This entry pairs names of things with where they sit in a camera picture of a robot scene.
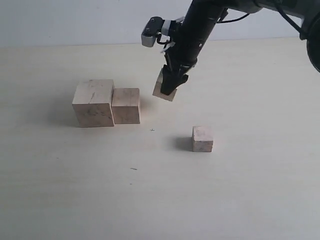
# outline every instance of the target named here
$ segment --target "small wooden cube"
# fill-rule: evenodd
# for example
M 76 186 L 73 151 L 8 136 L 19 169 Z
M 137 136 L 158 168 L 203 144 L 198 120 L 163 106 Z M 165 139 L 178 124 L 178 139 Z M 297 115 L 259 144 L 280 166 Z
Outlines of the small wooden cube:
M 90 80 L 80 83 L 75 91 L 72 106 L 82 128 L 113 127 L 111 111 L 114 81 Z
M 139 88 L 115 88 L 111 108 L 115 124 L 140 124 Z
M 163 81 L 163 73 L 162 73 L 162 69 L 160 71 L 160 74 L 155 82 L 155 86 L 154 86 L 154 89 L 153 89 L 153 96 L 155 97 L 158 97 L 158 98 L 161 98 L 161 99 L 164 99 L 164 100 L 167 100 L 167 101 L 170 101 L 172 102 L 175 98 L 175 95 L 177 93 L 177 89 L 175 89 L 169 96 L 161 93 L 161 85 L 162 85 L 162 81 Z
M 194 152 L 212 152 L 214 139 L 209 126 L 194 126 L 192 129 L 192 147 Z

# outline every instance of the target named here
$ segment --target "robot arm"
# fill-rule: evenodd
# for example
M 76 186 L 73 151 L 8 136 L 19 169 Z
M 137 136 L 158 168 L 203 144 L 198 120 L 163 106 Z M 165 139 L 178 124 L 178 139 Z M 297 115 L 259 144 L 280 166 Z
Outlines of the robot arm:
M 155 42 L 164 45 L 161 93 L 168 96 L 188 80 L 188 71 L 196 65 L 209 35 L 223 22 L 228 9 L 254 14 L 262 8 L 278 11 L 300 32 L 300 39 L 307 40 L 311 63 L 320 72 L 320 0 L 193 0 L 184 18 L 154 16 L 141 34 L 145 47 L 151 48 Z M 302 19 L 302 26 L 288 15 Z M 162 36 L 169 40 L 161 42 Z

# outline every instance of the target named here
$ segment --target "large wooden block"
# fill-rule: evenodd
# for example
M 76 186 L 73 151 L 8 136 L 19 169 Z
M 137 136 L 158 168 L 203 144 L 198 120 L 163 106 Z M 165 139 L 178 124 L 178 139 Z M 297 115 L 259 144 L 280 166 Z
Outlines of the large wooden block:
M 212 152 L 214 138 L 208 126 L 194 126 L 192 129 L 192 147 L 194 152 Z
M 82 128 L 113 127 L 111 111 L 114 81 L 90 80 L 80 83 L 72 106 Z
M 175 89 L 169 96 L 161 93 L 161 85 L 162 85 L 162 81 L 163 81 L 163 73 L 162 73 L 162 69 L 160 71 L 160 74 L 155 82 L 155 86 L 154 86 L 154 89 L 153 89 L 153 96 L 156 96 L 158 98 L 161 98 L 161 99 L 164 99 L 164 100 L 167 100 L 167 101 L 170 101 L 172 102 L 175 98 L 175 95 L 177 93 L 177 89 Z
M 115 124 L 140 124 L 139 88 L 115 88 L 111 107 Z

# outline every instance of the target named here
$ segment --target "white wall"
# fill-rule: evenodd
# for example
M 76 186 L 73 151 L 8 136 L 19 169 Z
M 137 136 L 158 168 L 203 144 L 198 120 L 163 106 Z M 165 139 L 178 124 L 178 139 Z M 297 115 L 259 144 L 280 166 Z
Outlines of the white wall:
M 0 0 L 0 47 L 139 43 L 152 16 L 184 16 L 191 0 Z M 230 11 L 229 19 L 242 13 Z M 277 13 L 263 10 L 221 24 L 211 39 L 293 37 Z

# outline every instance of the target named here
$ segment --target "white table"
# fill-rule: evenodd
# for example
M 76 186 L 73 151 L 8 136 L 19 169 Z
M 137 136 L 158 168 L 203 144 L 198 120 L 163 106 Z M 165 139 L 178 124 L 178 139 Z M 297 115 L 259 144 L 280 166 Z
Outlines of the white table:
M 319 239 L 306 43 L 208 42 L 174 102 L 152 96 L 159 51 L 0 49 L 0 239 Z M 140 88 L 141 124 L 78 128 L 71 102 L 89 79 Z M 212 153 L 190 152 L 194 125 L 213 128 Z

